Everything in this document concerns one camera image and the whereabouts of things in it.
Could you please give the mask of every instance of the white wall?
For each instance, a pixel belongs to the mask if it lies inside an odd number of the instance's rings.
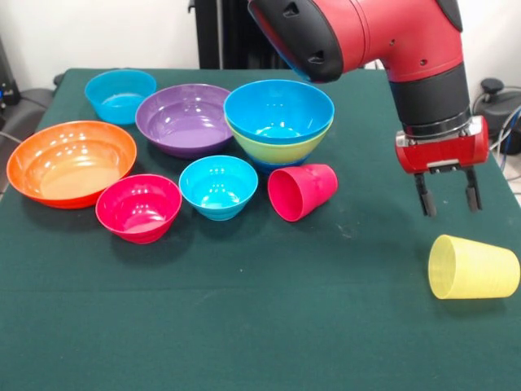
[[[21,88],[71,67],[197,68],[188,0],[0,0],[0,36]],[[521,2],[459,0],[474,97],[484,77],[521,86]]]
[[[0,0],[0,37],[21,89],[68,68],[197,68],[188,0]]]

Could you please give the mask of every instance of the table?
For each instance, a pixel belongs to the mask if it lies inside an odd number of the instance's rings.
[[[83,95],[100,70],[72,69],[40,128],[94,119]],[[149,70],[159,88],[235,88],[286,71]],[[429,176],[424,217],[393,149],[400,128],[383,72],[321,86],[335,101],[309,161],[339,192],[302,222],[280,219],[265,178],[235,219],[184,203],[159,242],[110,235],[92,208],[63,211],[10,189],[0,204],[0,390],[517,390],[521,293],[438,301],[427,281],[440,234],[521,254],[521,212],[492,159],[477,168],[484,211],[464,174]],[[138,144],[135,173],[178,179],[187,162]],[[244,157],[233,142],[224,153]]]

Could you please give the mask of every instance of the orange bowl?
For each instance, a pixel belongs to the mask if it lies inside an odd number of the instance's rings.
[[[66,122],[21,143],[7,162],[7,177],[21,194],[47,206],[86,208],[129,174],[137,155],[134,139],[118,126]]]

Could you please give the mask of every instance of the light blue bowl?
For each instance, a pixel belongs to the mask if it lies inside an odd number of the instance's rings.
[[[115,125],[133,124],[143,100],[155,93],[154,77],[133,69],[99,74],[85,87],[85,96],[104,121]]]
[[[321,90],[299,81],[255,81],[231,92],[224,103],[230,125],[259,143],[302,143],[333,121],[335,105]]]
[[[203,216],[223,222],[243,210],[258,183],[256,171],[246,161],[217,155],[188,165],[179,178],[179,189]]]

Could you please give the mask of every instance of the red robot arm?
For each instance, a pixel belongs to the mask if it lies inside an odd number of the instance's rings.
[[[481,209],[473,166],[487,160],[488,130],[471,115],[457,0],[250,0],[248,7],[311,82],[380,59],[403,127],[396,155],[416,177],[423,212],[436,215],[424,173],[459,169],[471,210]]]

